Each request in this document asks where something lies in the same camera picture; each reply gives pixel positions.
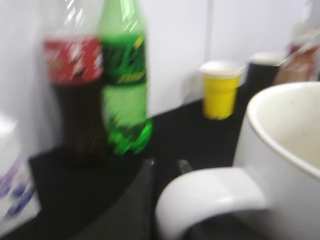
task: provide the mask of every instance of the coca-cola bottle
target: coca-cola bottle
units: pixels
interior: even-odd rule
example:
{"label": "coca-cola bottle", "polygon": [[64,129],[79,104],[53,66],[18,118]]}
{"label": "coca-cola bottle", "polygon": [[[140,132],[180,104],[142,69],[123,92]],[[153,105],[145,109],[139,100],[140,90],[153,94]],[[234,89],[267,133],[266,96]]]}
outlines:
{"label": "coca-cola bottle", "polygon": [[102,48],[97,11],[83,0],[46,0],[44,56],[63,122],[67,160],[87,165],[104,158],[101,115]]}

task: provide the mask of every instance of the green label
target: green label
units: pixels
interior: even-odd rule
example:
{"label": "green label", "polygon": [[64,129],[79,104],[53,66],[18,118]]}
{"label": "green label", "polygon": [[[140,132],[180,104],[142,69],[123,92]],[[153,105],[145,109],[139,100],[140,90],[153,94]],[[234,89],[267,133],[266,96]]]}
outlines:
{"label": "green label", "polygon": [[146,82],[146,50],[143,35],[103,39],[105,78],[111,85]]}

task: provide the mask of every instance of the mug rim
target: mug rim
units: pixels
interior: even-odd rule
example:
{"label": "mug rim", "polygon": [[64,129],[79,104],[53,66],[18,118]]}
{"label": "mug rim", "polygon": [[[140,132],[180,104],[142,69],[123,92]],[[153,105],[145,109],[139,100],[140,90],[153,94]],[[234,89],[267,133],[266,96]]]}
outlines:
{"label": "mug rim", "polygon": [[255,133],[263,140],[271,149],[276,151],[280,156],[288,160],[288,162],[294,164],[299,169],[303,170],[307,174],[314,178],[320,180],[320,169],[313,166],[312,164],[304,161],[302,158],[294,155],[289,150],[277,143],[262,127],[258,120],[257,112],[260,105],[270,98],[273,94],[279,94],[287,90],[300,89],[305,86],[318,87],[320,88],[320,82],[295,82],[295,83],[285,83],[281,85],[276,85],[269,87],[257,93],[249,102],[246,110],[246,115],[248,117],[248,122],[251,125]]}

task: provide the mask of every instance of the mug handle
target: mug handle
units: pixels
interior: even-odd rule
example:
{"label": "mug handle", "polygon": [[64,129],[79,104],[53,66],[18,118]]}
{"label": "mug handle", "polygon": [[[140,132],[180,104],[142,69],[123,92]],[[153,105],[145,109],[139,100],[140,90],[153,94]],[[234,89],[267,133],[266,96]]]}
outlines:
{"label": "mug handle", "polygon": [[263,210],[269,204],[248,174],[239,167],[192,171],[173,180],[155,208],[164,240],[177,240],[196,223],[240,210]]}

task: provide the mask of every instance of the soda bottle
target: soda bottle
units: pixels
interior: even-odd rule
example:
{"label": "soda bottle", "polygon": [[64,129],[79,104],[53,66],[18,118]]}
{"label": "soda bottle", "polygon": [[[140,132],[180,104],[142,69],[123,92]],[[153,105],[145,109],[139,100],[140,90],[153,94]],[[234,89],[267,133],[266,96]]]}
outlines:
{"label": "soda bottle", "polygon": [[135,0],[107,0],[99,24],[105,125],[114,152],[139,153],[153,123],[147,117],[146,33]]}
{"label": "soda bottle", "polygon": [[57,98],[63,143],[72,164],[87,165],[107,153],[101,115],[102,48],[99,19],[83,0],[47,0],[44,56]]}

